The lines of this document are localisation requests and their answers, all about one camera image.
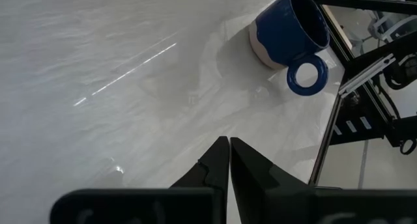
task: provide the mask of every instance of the blue mug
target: blue mug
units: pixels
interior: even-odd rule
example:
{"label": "blue mug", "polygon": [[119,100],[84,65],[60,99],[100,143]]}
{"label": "blue mug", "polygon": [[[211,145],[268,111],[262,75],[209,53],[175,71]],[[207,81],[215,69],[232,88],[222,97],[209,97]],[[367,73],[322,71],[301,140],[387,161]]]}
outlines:
{"label": "blue mug", "polygon": [[[302,96],[318,93],[327,83],[327,65],[315,53],[327,48],[329,41],[327,24],[313,0],[277,0],[250,25],[254,52],[271,68],[288,66],[288,86]],[[317,69],[317,81],[310,87],[296,80],[304,63]]]}

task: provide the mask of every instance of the white table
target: white table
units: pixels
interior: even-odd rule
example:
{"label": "white table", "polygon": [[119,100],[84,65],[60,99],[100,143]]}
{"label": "white table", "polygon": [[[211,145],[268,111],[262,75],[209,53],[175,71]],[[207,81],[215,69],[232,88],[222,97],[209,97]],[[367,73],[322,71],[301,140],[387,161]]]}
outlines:
{"label": "white table", "polygon": [[265,68],[245,26],[271,1],[0,0],[0,223],[47,223],[74,189],[168,187],[220,135],[307,182],[343,69],[321,52],[328,85],[302,97]]}

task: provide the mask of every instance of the mug handle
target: mug handle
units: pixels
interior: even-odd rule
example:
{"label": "mug handle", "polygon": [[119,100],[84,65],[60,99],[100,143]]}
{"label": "mug handle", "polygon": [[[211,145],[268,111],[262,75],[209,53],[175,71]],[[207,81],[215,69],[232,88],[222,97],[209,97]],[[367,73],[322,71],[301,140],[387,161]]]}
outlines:
{"label": "mug handle", "polygon": [[[298,84],[295,76],[304,63],[310,63],[317,69],[317,81],[310,87],[302,87]],[[324,86],[327,83],[328,79],[328,67],[327,64],[318,56],[310,55],[295,60],[288,67],[287,71],[287,82],[289,88],[301,96],[311,96],[317,94],[319,91],[323,90]]]}

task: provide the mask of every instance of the mug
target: mug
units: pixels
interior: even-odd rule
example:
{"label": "mug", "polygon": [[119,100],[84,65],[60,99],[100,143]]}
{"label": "mug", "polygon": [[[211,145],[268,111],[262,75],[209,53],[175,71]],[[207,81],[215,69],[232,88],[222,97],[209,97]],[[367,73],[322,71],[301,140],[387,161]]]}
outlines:
{"label": "mug", "polygon": [[[277,0],[256,17],[249,31],[252,49],[264,64],[274,69],[288,66],[287,82],[293,92],[311,96],[324,88],[328,67],[315,53],[328,47],[330,34],[313,0]],[[317,81],[310,87],[296,80],[304,63],[317,69]]]}

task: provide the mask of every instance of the white tabletop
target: white tabletop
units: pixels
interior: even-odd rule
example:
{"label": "white tabletop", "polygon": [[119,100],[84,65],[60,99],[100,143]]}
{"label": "white tabletop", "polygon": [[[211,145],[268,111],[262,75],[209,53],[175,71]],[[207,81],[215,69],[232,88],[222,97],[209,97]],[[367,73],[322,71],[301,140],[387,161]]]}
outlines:
{"label": "white tabletop", "polygon": [[343,69],[320,52],[328,85],[303,97],[265,68],[246,26],[271,1],[0,0],[0,223],[47,223],[74,189],[168,187],[221,135],[307,182]]}

